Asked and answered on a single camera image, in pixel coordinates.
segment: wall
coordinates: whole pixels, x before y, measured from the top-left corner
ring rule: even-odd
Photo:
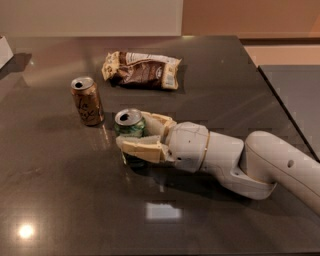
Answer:
[[[320,1],[184,0],[182,34],[320,37]]]
[[[6,36],[180,35],[183,0],[0,0]]]

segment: floor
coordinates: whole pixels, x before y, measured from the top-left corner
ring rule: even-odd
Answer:
[[[320,65],[320,45],[246,46],[256,66]]]

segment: green can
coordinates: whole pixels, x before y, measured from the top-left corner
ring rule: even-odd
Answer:
[[[146,121],[141,111],[135,108],[127,108],[118,112],[115,116],[114,129],[117,136],[141,138],[144,136]],[[125,164],[133,169],[143,168],[146,162],[137,157],[122,153]]]
[[[144,135],[146,122],[141,111],[135,108],[127,108],[118,112],[115,116],[114,129],[117,136],[141,138]]]

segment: glossy tabletop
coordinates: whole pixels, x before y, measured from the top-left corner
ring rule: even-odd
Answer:
[[[320,251],[319,216],[280,185],[254,201],[209,175],[132,170],[115,145],[114,116],[134,107],[241,139],[269,131],[310,154],[236,37],[8,42],[15,56],[0,71],[1,255]],[[112,87],[100,70],[116,50],[181,58],[179,89]],[[74,106],[70,84],[79,76],[99,86],[106,118],[96,127],[81,124]]]

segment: can lid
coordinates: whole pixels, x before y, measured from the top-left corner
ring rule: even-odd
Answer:
[[[88,76],[78,77],[71,82],[71,87],[75,90],[85,90],[93,85],[93,79]]]
[[[130,126],[140,122],[142,114],[135,108],[126,108],[116,114],[115,121],[118,125]]]

